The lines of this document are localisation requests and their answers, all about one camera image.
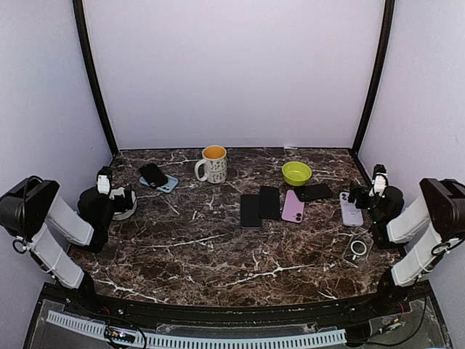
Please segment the clear magsafe phone case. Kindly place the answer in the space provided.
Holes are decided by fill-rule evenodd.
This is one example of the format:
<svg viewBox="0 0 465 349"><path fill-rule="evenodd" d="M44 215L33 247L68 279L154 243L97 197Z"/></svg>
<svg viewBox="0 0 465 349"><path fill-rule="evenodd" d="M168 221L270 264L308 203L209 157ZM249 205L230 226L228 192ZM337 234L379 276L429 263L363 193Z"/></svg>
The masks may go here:
<svg viewBox="0 0 465 349"><path fill-rule="evenodd" d="M356 227L342 255L342 260L353 268L360 269L368 260L373 239L368 229Z"/></svg>

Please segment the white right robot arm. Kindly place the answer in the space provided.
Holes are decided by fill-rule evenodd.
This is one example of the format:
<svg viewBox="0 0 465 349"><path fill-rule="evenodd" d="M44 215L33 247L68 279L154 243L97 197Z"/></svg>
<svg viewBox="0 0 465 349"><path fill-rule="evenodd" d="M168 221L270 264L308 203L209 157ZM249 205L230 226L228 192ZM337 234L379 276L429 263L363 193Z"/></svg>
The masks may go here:
<svg viewBox="0 0 465 349"><path fill-rule="evenodd" d="M399 294L430 273L443 256L464 242L464 184L424 178L420 193L405 206L403 192L378 174L370 188L351 184L340 193L343 212L364 209L379 249L410 246L408 253L384 272L371 298L371 310L385 316L397 306Z"/></svg>

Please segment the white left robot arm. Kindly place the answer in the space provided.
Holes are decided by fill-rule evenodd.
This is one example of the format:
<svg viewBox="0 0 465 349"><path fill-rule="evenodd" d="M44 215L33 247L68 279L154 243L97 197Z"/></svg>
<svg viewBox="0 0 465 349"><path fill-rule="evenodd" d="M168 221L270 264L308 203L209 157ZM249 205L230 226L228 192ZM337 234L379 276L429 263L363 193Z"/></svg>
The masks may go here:
<svg viewBox="0 0 465 349"><path fill-rule="evenodd" d="M85 316L95 317L102 312L102 300L89 290L92 278L64 245L101 252L111 223L129 218L136 208L137 196L130 185L114 189L109 182L98 182L80 195L78 209L73 210L57 181L31 176L1 196L1 226L14 237L17 253L29 253L63 287L79 290L74 305Z"/></svg>

